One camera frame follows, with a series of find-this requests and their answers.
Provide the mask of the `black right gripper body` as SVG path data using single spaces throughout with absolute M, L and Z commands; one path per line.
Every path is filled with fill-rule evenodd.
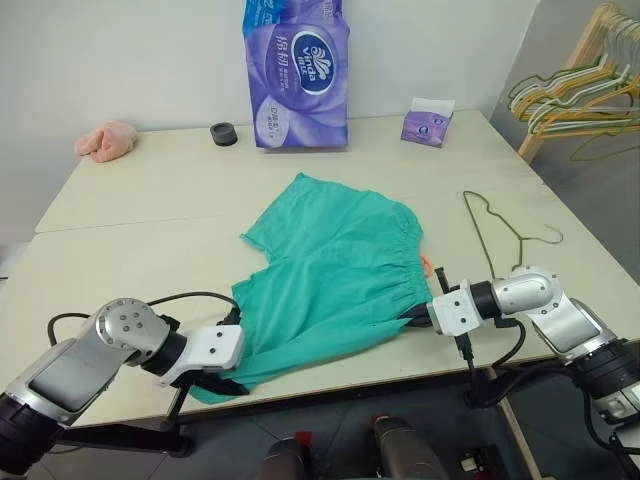
M 435 269 L 436 279 L 442 294 L 434 296 L 427 304 L 427 310 L 435 331 L 455 340 L 461 357 L 466 362 L 473 361 L 473 351 L 469 339 L 469 319 L 473 318 L 470 295 L 462 287 L 453 289 L 444 273 L 444 268 Z

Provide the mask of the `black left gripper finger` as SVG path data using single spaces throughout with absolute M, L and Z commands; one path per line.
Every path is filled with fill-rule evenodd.
M 200 375 L 194 385 L 210 393 L 223 396 L 244 396 L 249 390 L 232 379 L 223 379 L 217 375 Z

